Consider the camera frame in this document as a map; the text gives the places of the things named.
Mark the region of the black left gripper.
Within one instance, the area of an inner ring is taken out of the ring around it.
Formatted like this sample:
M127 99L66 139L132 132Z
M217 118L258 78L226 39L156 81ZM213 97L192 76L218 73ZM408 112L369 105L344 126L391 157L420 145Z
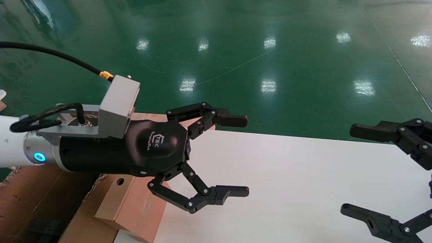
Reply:
M63 136L59 154L71 172L174 177L187 140L187 130L174 120L133 120L122 139Z

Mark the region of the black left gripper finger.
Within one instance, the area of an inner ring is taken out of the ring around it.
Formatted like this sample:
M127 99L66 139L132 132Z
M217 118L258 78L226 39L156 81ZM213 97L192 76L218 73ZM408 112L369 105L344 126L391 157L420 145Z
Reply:
M171 109L166 115L178 123L197 118L187 127L188 139L196 139L214 125L244 128L248 124L246 115L233 115L228 109L217 109L207 102Z
M157 175L148 183L147 187L153 195L190 214L196 213L205 206L222 206L228 197L247 197L249 195L247 186L208 187L187 163L182 163L178 171L182 172L183 176L196 190L194 197L187 198L163 186L164 175Z

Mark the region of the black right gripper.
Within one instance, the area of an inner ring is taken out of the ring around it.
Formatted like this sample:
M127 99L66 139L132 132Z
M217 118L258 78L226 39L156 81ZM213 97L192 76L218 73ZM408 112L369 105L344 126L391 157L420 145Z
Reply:
M377 142L392 142L423 169L432 169L432 123L416 118L404 123L381 121L376 126L353 124L350 136ZM432 179L429 181L432 199ZM401 223L392 217L352 204L343 204L341 214L364 222L372 236L390 243L421 243L417 233L432 225L428 210Z

